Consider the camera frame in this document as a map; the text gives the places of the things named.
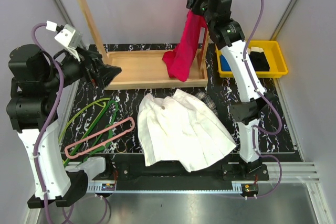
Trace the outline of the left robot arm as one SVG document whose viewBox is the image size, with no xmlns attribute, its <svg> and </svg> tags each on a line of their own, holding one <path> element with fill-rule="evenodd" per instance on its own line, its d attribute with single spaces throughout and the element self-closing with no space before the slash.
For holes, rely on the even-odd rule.
<svg viewBox="0 0 336 224">
<path fill-rule="evenodd" d="M 13 78 L 6 112 L 25 145 L 34 175 L 35 192 L 27 203 L 30 209 L 51 203 L 69 207 L 86 194 L 90 180 L 96 176 L 107 180 L 113 175 L 112 165 L 101 157 L 90 158 L 69 172 L 62 163 L 56 131 L 63 88 L 79 79 L 105 88 L 122 71 L 105 65 L 99 53 L 82 48 L 76 51 L 79 59 L 62 50 L 62 62 L 34 44 L 10 53 L 8 66 Z"/>
</svg>

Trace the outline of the navy plaid skirt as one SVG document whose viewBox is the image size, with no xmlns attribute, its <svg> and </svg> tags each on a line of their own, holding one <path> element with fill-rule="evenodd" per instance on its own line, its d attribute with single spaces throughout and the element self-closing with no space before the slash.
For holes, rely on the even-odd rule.
<svg viewBox="0 0 336 224">
<path fill-rule="evenodd" d="M 213 99 L 210 97 L 209 94 L 205 93 L 205 92 L 198 92 L 195 97 L 197 97 L 199 100 L 201 100 L 203 103 L 205 103 L 205 105 L 216 115 L 218 116 L 218 111 L 217 111 L 217 107 L 215 105 L 215 102 L 213 101 Z"/>
</svg>

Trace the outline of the magenta pink shirt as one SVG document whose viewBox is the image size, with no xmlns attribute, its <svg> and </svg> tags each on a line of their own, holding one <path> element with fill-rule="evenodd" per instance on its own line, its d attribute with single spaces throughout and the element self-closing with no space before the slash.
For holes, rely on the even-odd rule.
<svg viewBox="0 0 336 224">
<path fill-rule="evenodd" d="M 201 28 L 207 31 L 204 18 L 189 10 L 180 43 L 175 49 L 165 52 L 162 57 L 169 78 L 181 82 L 189 78 L 190 68 L 198 49 Z"/>
</svg>

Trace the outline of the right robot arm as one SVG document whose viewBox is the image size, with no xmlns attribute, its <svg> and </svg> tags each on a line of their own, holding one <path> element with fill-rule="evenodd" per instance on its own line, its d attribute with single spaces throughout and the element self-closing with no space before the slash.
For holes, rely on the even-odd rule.
<svg viewBox="0 0 336 224">
<path fill-rule="evenodd" d="M 247 55 L 245 35 L 240 24 L 231 18 L 232 0 L 187 0 L 186 7 L 205 19 L 211 40 L 228 62 L 236 81 L 240 102 L 229 111 L 239 128 L 241 165 L 239 176 L 250 180 L 261 168 L 256 139 L 261 111 L 271 95 L 260 83 Z"/>
</svg>

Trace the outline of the white pink garment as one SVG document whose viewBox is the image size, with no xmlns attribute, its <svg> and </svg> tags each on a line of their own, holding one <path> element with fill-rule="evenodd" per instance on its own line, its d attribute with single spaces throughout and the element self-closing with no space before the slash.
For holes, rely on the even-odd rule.
<svg viewBox="0 0 336 224">
<path fill-rule="evenodd" d="M 165 98 L 146 94 L 139 106 L 137 128 L 147 167 L 160 161 L 178 161 L 187 172 L 195 172 L 236 148 L 215 113 L 180 89 Z"/>
</svg>

